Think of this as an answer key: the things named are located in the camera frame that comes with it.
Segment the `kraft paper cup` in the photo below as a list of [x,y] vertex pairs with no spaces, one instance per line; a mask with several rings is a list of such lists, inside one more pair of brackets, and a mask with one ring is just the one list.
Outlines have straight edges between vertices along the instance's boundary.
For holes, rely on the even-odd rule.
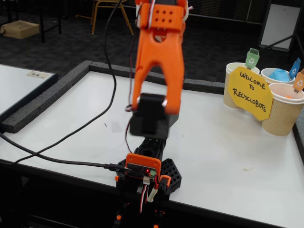
[[269,88],[274,100],[270,117],[262,122],[262,128],[273,135],[286,136],[292,130],[304,106],[304,92],[295,93],[293,86],[285,83],[272,83]]
[[[224,104],[230,108],[234,108],[235,110],[242,110],[242,108],[236,106],[236,104],[233,102],[232,98],[230,97],[228,93],[228,85],[229,85],[229,75],[232,71],[234,71],[238,67],[245,67],[245,63],[229,63],[226,66],[226,78],[225,78],[225,89],[224,89]],[[255,67],[251,69],[254,73],[259,74],[260,70]]]
[[269,78],[269,76],[276,70],[277,68],[265,68],[261,71],[261,76],[265,79],[265,81],[268,83],[268,85],[270,85],[271,83],[285,83],[285,84],[290,84],[293,85],[295,82],[295,77],[293,78],[293,80],[289,81],[289,82],[283,82],[283,81],[279,81],[279,80],[274,80],[272,78]]

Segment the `orange bracket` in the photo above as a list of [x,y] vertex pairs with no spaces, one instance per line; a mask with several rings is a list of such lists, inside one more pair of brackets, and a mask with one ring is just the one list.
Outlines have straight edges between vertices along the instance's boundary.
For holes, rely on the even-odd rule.
[[[132,108],[137,109],[137,98],[149,71],[160,66],[167,84],[167,114],[178,114],[181,105],[181,92],[184,80],[184,59],[182,39],[185,31],[184,8],[181,6],[155,4],[151,28],[147,29],[149,3],[141,8],[140,37],[137,52],[135,83]],[[158,42],[155,36],[165,36]]]

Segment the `orange label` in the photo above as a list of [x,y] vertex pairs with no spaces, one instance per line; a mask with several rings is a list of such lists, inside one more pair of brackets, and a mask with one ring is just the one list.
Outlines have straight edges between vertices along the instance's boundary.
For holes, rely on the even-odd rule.
[[304,88],[304,69],[296,75],[294,88],[298,91]]

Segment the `red wire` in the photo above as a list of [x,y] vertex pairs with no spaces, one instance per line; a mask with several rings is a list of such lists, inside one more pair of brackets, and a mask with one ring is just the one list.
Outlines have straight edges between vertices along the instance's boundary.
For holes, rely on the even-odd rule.
[[154,188],[155,189],[158,189],[158,180],[157,179],[158,179],[158,175],[156,174],[155,177],[154,177],[154,181],[155,181],[155,187]]
[[142,190],[141,203],[140,203],[140,207],[139,207],[139,213],[140,214],[142,213],[142,210],[143,210],[143,196],[144,196],[144,193],[146,192],[146,188],[147,188],[147,185],[145,184],[144,188]]

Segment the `connector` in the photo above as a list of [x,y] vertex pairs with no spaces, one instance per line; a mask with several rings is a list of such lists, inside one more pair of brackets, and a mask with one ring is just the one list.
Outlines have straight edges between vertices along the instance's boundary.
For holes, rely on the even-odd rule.
[[150,171],[150,178],[153,180],[154,179],[154,176],[156,174],[156,171],[155,170],[151,170]]
[[115,172],[131,172],[131,170],[128,169],[127,167],[124,167],[122,165],[116,165],[116,164],[105,164],[104,168],[107,170],[110,170],[110,171],[115,171]]
[[143,181],[144,184],[149,185],[150,184],[150,177],[144,176],[142,181]]

